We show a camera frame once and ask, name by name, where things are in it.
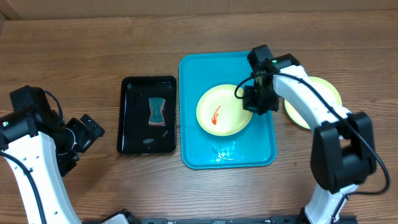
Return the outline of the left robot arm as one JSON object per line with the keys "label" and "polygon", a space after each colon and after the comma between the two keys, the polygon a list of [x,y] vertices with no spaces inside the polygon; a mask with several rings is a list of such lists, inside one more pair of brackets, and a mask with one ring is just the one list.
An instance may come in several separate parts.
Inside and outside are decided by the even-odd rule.
{"label": "left robot arm", "polygon": [[105,131],[87,114],[64,122],[62,111],[51,109],[50,95],[29,85],[11,92],[14,111],[1,118],[1,156],[29,223],[80,223],[62,179]]}

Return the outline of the yellow-green plate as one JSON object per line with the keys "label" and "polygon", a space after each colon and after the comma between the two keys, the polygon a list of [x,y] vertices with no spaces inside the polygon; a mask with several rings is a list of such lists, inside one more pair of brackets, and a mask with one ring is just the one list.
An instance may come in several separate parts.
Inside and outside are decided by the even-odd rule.
{"label": "yellow-green plate", "polygon": [[243,109],[242,99],[235,97],[237,86],[223,84],[206,91],[196,108],[198,124],[215,136],[230,136],[244,129],[252,112]]}
{"label": "yellow-green plate", "polygon": [[[326,95],[326,98],[329,101],[339,106],[342,106],[341,96],[338,93],[338,90],[331,83],[319,77],[309,77],[309,79],[311,79],[311,81],[317,87],[321,88],[322,93]],[[302,128],[310,129],[309,125],[305,122],[305,120],[299,115],[299,113],[287,100],[284,100],[284,108],[289,118],[295,124],[299,125]]]}

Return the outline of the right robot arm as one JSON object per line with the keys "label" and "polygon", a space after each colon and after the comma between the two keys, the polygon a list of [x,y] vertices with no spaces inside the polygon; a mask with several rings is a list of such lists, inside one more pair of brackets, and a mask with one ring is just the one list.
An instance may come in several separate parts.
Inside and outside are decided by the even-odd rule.
{"label": "right robot arm", "polygon": [[248,54],[252,86],[240,97],[244,110],[262,115],[279,109],[283,97],[313,133],[310,167],[317,183],[300,214],[273,216],[272,223],[356,223],[340,212],[358,187],[375,173],[380,158],[374,150],[373,126],[364,113],[333,104],[311,82],[291,54],[273,57],[268,50]]}

